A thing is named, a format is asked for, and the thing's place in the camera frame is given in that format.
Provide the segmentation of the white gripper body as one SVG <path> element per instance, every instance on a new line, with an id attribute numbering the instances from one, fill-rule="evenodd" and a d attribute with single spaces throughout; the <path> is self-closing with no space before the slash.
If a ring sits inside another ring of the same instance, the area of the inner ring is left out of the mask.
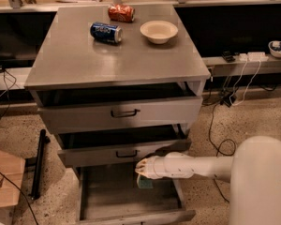
<path id="1" fill-rule="evenodd" d="M 165 176 L 164 158 L 153 156 L 146 159 L 145 175 L 150 179 L 159 179 Z"/>

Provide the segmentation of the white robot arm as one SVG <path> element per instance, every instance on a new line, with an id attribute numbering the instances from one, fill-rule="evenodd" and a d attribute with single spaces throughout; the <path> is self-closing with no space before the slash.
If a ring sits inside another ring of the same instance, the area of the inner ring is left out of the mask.
<path id="1" fill-rule="evenodd" d="M 231 157 L 151 156 L 135 172 L 149 179 L 197 174 L 228 182 L 229 225 L 281 225 L 281 141 L 275 138 L 248 138 Z"/>

